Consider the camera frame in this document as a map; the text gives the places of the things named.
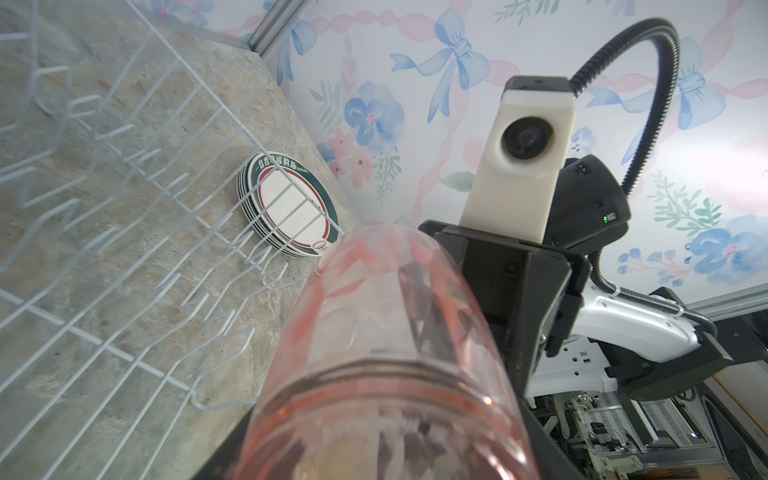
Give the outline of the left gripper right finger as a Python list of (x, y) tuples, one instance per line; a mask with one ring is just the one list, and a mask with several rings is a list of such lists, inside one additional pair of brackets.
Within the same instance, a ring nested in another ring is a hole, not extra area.
[(545, 433), (542, 425), (525, 402), (522, 402), (520, 409), (540, 478), (544, 480), (584, 480), (583, 473)]

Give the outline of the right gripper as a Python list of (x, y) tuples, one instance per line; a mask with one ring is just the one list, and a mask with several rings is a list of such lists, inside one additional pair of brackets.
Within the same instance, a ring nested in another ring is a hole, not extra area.
[(532, 385), (543, 357), (570, 336), (591, 264), (583, 255), (435, 220), (418, 230), (457, 263), (490, 327), (510, 383)]

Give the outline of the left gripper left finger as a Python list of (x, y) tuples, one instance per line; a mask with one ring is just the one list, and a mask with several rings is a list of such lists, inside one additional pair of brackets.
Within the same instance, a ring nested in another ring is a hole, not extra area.
[(192, 480), (230, 480), (234, 476), (249, 428), (251, 413), (246, 413), (211, 457), (191, 477)]

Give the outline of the pink glass cup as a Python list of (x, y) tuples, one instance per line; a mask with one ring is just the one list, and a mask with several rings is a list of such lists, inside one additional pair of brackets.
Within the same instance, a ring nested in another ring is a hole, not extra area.
[(234, 479), (536, 479), (501, 355), (456, 264), (398, 225), (345, 235), (283, 328)]

